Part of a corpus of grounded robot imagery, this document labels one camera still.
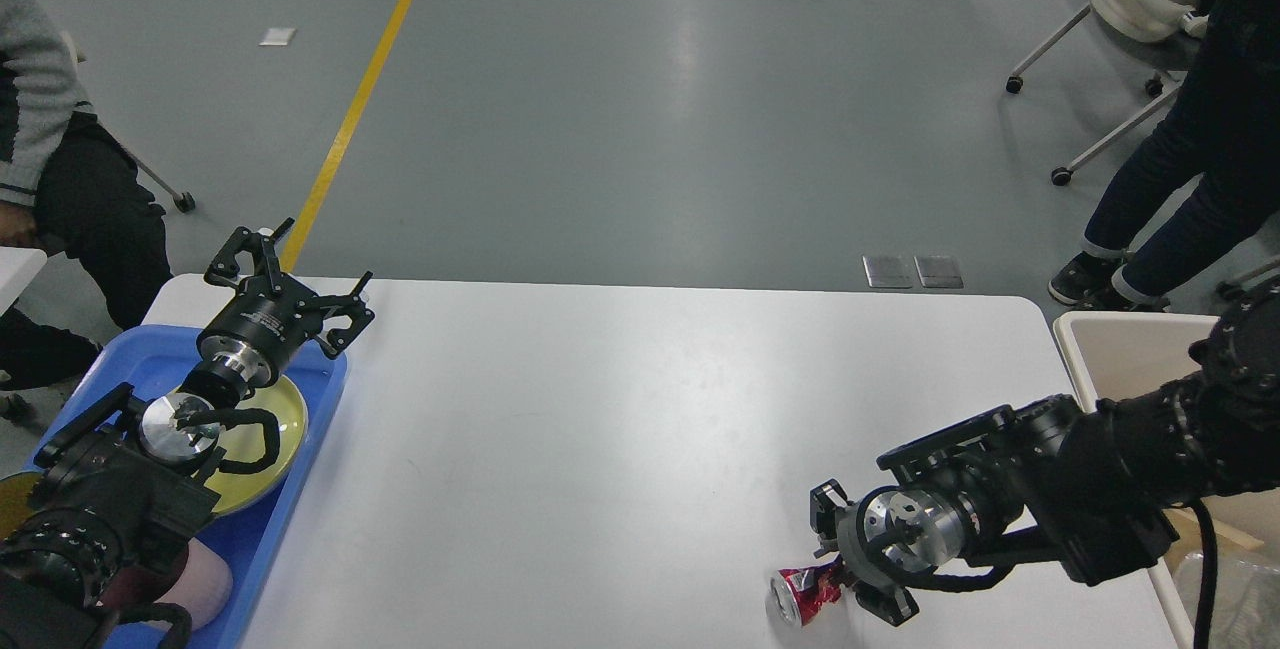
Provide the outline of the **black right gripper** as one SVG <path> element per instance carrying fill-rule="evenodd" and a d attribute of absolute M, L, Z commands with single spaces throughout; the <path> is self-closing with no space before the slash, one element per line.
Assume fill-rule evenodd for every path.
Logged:
<path fill-rule="evenodd" d="M 809 493 L 812 531 L 818 538 L 817 558 L 838 553 L 852 576 L 852 593 L 860 608 L 899 627 L 919 614 L 911 593 L 882 571 L 876 558 L 883 549 L 870 549 L 870 540 L 884 538 L 893 522 L 916 513 L 914 499 L 861 499 L 850 509 L 847 493 L 837 480 L 826 480 Z"/>

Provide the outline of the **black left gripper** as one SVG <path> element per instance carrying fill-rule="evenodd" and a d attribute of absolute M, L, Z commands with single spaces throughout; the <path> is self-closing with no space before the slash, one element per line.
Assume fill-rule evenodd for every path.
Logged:
<path fill-rule="evenodd" d="M 365 271 L 346 294 L 287 294 L 276 244 L 294 220 L 268 233 L 237 228 L 204 271 L 209 285 L 236 291 L 236 298 L 197 339 L 197 390 L 256 390 L 270 387 L 306 342 L 338 358 L 375 314 L 364 298 L 374 279 Z"/>

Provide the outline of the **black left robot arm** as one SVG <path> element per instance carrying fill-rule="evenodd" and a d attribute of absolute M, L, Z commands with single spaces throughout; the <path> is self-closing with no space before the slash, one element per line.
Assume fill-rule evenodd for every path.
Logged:
<path fill-rule="evenodd" d="M 207 326 L 119 335 L 3 481 L 5 648 L 238 644 L 374 320 L 369 275 L 282 269 L 288 230 L 233 230 Z"/>

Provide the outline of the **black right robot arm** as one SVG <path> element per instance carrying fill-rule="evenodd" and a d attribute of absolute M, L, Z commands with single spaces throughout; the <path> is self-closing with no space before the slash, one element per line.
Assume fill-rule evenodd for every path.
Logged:
<path fill-rule="evenodd" d="M 1270 280 L 1190 346 L 1185 378 L 1091 411 L 1065 394 L 986 411 L 882 454 L 893 484 L 859 502 L 814 488 L 817 553 L 892 626 L 913 590 L 984 591 L 1019 565 L 1088 586 L 1149 568 L 1176 539 L 1167 508 L 1277 486 L 1277 352 Z"/>

